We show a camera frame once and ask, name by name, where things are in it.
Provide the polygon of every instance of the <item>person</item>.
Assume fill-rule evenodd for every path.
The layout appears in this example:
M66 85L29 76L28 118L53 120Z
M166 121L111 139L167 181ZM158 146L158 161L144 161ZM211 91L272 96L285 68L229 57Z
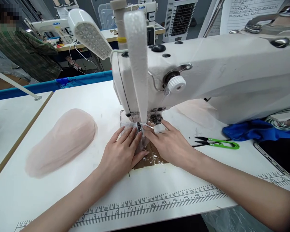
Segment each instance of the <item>person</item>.
M62 70L53 60L58 52L50 43L21 29L21 16L12 7L0 4L0 51L39 82L79 75L72 68Z
M144 127L144 134L163 159L216 185L273 231L290 229L290 191L206 156L192 148L169 122L161 122L167 131L154 134L152 129ZM98 167L23 232L68 231L88 208L148 154L142 151L134 156L142 135L139 132L135 137L136 128L129 128L117 140L123 130L123 127L117 130L107 143Z

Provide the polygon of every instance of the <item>human hand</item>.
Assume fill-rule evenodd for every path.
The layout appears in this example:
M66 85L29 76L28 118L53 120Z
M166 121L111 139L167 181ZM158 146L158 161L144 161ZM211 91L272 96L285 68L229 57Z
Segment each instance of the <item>human hand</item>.
M161 123L168 129L162 134L155 134L154 130L144 126L144 135L155 145L160 156L167 162L190 171L192 163L195 163L197 155L201 152L195 150L183 137L179 130L169 122Z
M148 151L141 151L134 156L135 150L139 145L142 132L134 138L137 129L129 128L117 140L124 127L119 128L107 143L98 169L103 173L111 184L115 184L123 178Z

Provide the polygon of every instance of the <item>cardboard box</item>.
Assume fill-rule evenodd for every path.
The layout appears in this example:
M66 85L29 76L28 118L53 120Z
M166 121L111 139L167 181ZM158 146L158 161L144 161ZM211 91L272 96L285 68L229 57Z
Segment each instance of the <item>cardboard box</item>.
M28 85L29 82L22 79L22 78L19 78L19 77L15 77L13 75L6 75L7 77L9 77L10 79L12 79L13 81L17 82L18 84L24 86L24 85ZM0 78L0 90L3 90L3 89L9 89L9 88L13 88L14 86L9 84L8 82L2 80Z

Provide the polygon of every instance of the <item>scissors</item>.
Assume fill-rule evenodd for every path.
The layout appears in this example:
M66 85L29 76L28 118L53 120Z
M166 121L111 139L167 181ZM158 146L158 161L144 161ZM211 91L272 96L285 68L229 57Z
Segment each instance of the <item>scissors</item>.
M192 147L209 145L209 146L213 146L213 147L229 148L229 149L235 149L235 150L239 149L239 144L237 144L235 142L229 142L231 139L230 140L217 140L217 139L211 139L211 138L205 138L205 137L195 137L195 138L203 140L203 141L195 141L197 143L201 143L202 145L196 145L196 146L192 146ZM232 147L225 146L225 145L223 145L223 143L229 143L229 144L231 144Z

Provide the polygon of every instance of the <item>smartphone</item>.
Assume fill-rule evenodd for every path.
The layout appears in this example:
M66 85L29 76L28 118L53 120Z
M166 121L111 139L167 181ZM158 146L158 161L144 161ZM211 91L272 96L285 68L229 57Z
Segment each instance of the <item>smartphone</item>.
M290 139L255 142L254 147L279 171L290 176Z

